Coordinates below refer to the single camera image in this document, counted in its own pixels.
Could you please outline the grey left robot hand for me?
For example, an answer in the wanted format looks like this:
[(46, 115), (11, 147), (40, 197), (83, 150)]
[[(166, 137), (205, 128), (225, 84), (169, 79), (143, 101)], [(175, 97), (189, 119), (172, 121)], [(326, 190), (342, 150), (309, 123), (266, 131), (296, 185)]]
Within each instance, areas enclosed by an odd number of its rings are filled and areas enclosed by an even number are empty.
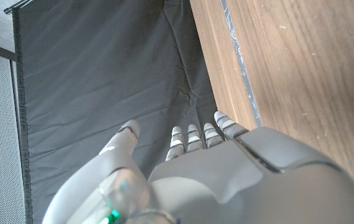
[(354, 223), (354, 181), (318, 150), (222, 112), (202, 132), (174, 127), (144, 177), (130, 120), (58, 190), (44, 223)]

